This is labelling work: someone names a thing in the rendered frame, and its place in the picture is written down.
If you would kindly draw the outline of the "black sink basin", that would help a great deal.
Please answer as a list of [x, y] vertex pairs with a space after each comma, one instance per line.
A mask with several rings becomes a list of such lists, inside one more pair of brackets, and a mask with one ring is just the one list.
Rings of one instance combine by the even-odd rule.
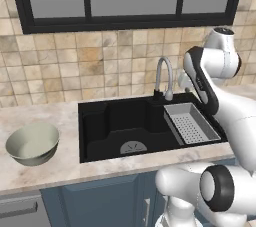
[[[181, 146], [164, 119], [164, 106], [193, 103], [221, 137]], [[82, 163], [223, 143], [226, 134], [191, 93], [166, 101], [153, 96], [87, 102], [78, 105], [79, 156]]]

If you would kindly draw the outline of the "silver curved tap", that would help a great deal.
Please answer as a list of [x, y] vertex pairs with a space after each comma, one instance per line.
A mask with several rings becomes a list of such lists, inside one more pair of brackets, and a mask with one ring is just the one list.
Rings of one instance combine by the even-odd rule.
[[[167, 81], [167, 89], [164, 92], [160, 91], [160, 83], [162, 81]], [[157, 64], [156, 69], [156, 82], [154, 88], [153, 99], [158, 100], [161, 95], [164, 96], [166, 101], [171, 101], [173, 99], [173, 72], [172, 65], [168, 57], [161, 57]]]

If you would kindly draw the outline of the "pale green bowl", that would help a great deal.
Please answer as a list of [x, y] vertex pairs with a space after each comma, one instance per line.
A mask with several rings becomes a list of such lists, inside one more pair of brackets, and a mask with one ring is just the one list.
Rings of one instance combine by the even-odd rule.
[[50, 123], [31, 123], [13, 132], [6, 141], [8, 154], [24, 166], [38, 166], [50, 160], [58, 147], [60, 134]]

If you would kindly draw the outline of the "grey perforated strainer tray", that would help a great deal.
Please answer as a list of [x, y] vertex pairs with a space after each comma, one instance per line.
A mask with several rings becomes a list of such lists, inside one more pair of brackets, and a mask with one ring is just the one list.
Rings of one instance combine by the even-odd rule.
[[193, 103], [165, 105], [164, 119], [181, 146], [221, 139]]

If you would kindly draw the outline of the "blue cupboard door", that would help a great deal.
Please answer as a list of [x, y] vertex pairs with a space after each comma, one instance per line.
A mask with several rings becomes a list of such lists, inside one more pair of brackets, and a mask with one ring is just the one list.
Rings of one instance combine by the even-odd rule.
[[51, 227], [142, 227], [140, 174], [41, 189]]

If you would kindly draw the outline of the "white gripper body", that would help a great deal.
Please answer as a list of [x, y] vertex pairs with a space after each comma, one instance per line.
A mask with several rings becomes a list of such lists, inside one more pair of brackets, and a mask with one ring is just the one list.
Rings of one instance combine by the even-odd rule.
[[185, 92], [190, 92], [193, 89], [193, 83], [190, 80], [189, 76], [186, 74], [184, 70], [179, 73], [178, 76], [178, 85]]

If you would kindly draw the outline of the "grey dishwasher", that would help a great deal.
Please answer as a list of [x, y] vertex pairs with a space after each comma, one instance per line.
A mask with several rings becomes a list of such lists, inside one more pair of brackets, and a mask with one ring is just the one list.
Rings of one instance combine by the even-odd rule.
[[41, 195], [0, 197], [0, 227], [51, 227]]

